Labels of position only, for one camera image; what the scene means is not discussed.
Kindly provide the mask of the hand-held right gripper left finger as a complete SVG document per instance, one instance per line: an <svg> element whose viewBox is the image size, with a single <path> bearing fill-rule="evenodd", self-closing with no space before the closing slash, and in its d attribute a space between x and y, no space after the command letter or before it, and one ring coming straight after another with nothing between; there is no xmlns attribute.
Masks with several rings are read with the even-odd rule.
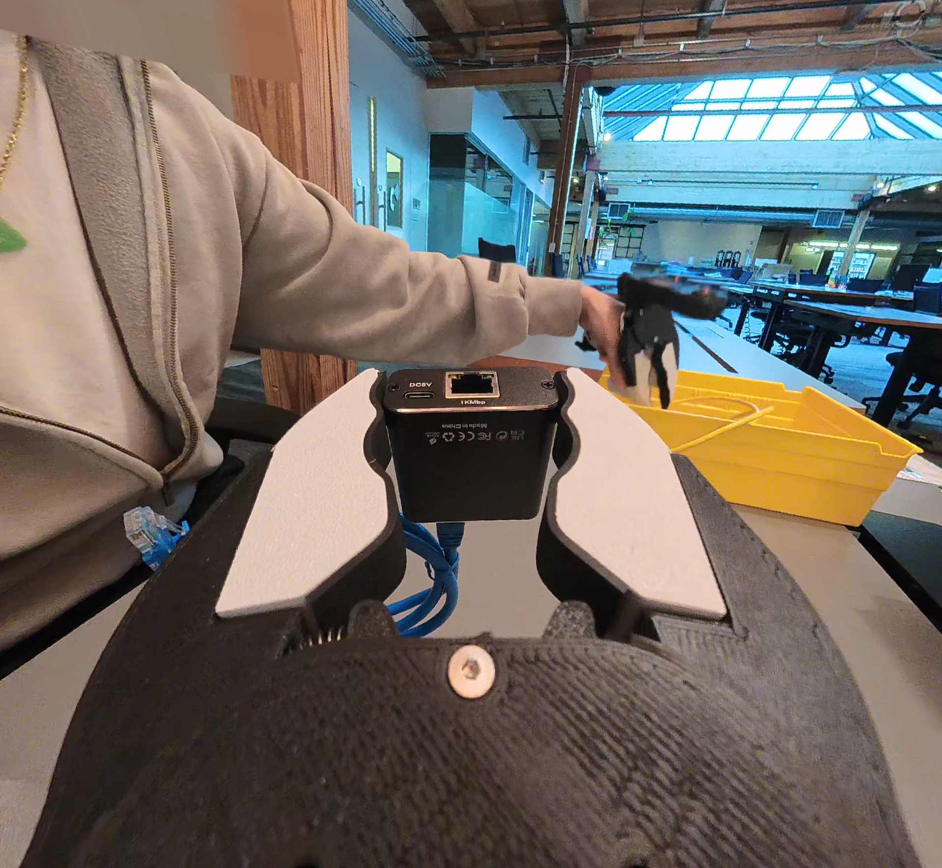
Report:
<svg viewBox="0 0 942 868"><path fill-rule="evenodd" d="M367 370L275 445L216 605L220 618L309 608L345 622L404 578L383 415L385 375Z"/></svg>

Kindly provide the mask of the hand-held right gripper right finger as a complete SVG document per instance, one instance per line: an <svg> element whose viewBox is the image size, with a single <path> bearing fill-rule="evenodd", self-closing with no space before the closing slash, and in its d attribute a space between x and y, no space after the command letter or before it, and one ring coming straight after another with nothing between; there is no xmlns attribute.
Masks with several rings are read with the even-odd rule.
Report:
<svg viewBox="0 0 942 868"><path fill-rule="evenodd" d="M536 548L544 586L587 606L603 639L654 631L660 616L724 623L724 594L667 445L582 370L557 379L557 469Z"/></svg>

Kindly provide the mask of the yellow plastic bin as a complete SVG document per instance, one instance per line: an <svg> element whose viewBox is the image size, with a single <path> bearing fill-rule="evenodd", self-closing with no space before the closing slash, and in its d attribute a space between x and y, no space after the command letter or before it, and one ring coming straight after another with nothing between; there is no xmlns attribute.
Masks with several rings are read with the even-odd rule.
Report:
<svg viewBox="0 0 942 868"><path fill-rule="evenodd" d="M622 401L727 502L847 527L921 453L812 388L681 370L669 409Z"/></svg>

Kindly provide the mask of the black ethernet splitter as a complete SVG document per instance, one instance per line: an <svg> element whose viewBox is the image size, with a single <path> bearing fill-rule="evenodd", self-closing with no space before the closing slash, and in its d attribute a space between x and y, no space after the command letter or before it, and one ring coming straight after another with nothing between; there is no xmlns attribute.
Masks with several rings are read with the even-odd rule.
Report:
<svg viewBox="0 0 942 868"><path fill-rule="evenodd" d="M559 404L555 377L540 367L394 372L383 413L402 514L417 523L537 517Z"/></svg>

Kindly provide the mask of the person's left forearm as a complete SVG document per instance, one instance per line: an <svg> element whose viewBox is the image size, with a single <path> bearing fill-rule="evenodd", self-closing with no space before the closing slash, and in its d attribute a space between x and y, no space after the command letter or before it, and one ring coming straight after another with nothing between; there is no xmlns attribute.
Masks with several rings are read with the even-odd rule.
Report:
<svg viewBox="0 0 942 868"><path fill-rule="evenodd" d="M414 252L358 224L253 133L223 119L217 136L244 230L236 348L463 366L531 334L576 332L583 285Z"/></svg>

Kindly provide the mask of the person's left hand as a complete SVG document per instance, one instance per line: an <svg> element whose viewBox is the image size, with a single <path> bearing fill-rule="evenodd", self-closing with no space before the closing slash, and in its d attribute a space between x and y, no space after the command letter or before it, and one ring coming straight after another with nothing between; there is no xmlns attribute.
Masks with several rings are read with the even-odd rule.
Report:
<svg viewBox="0 0 942 868"><path fill-rule="evenodd" d="M609 382L619 391L628 389L618 356L624 313L625 308L617 298L582 285L579 326L595 346L599 359L606 365Z"/></svg>

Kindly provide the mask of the white table with wood edge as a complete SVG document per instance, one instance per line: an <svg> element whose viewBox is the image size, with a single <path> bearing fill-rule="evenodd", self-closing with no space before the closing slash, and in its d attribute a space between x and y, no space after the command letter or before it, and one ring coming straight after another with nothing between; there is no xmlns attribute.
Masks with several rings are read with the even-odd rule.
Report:
<svg viewBox="0 0 942 868"><path fill-rule="evenodd" d="M822 384L758 345L748 343L720 323L679 316L676 327L680 341L678 367L681 370L779 383L790 391L812 388L858 413L865 413L862 403ZM581 350L576 344L578 340L579 336L570 339L530 337L501 355L477 361L477 366L489 368L529 363L546 365L553 371L579 367L593 379L598 379L605 368L604 363L597 353Z"/></svg>

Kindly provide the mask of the black desk chair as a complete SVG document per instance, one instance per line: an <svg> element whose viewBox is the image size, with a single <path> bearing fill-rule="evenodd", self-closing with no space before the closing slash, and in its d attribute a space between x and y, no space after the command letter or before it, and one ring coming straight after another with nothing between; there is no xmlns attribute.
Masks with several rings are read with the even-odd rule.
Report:
<svg viewBox="0 0 942 868"><path fill-rule="evenodd" d="M208 432L221 437L223 448L233 440L274 445L300 419L300 415L264 403L219 398L208 420ZM63 615L1 654L1 678L30 662L42 651L63 639L106 607L135 590L152 577L152 570L140 564L110 585L88 596Z"/></svg>

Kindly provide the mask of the group of wooden office desks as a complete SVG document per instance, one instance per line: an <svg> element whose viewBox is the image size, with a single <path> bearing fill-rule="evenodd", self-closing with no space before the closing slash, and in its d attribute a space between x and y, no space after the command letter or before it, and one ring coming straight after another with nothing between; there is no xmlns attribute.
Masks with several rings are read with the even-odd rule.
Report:
<svg viewBox="0 0 942 868"><path fill-rule="evenodd" d="M740 335L751 307L767 312L758 345L804 374L821 379L831 351L849 347L867 332L883 329L906 338L889 361L891 373L881 392L863 403L871 418L889 426L897 412L901 430L940 408L940 314L900 309L888 300L835 289L791 288L777 283L728 285L726 294L742 300L735 333Z"/></svg>

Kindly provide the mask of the group of black office chairs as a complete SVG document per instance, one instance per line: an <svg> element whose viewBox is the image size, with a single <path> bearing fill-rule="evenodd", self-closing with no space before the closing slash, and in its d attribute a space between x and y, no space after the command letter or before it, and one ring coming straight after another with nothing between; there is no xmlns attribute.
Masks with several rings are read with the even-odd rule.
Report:
<svg viewBox="0 0 942 868"><path fill-rule="evenodd" d="M929 383L922 374L928 362L940 363L940 309L918 310L914 293L865 293L757 280L729 285L728 291L741 300L735 333L742 333L753 310L766 311L760 348L771 352L788 332L796 331L799 348L791 360L809 376L819 377L833 348L861 332L883 329L907 337L883 390L865 401L871 418L882 426L888 427L904 403L915 398L909 392L912 382Z"/></svg>

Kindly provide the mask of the person's grey zip hoodie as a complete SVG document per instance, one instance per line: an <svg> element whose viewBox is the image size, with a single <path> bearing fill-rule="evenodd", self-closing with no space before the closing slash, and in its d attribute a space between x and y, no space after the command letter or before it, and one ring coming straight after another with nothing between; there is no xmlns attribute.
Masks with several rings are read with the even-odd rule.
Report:
<svg viewBox="0 0 942 868"><path fill-rule="evenodd" d="M241 289L225 119L168 68L2 32L2 651L193 523Z"/></svg>

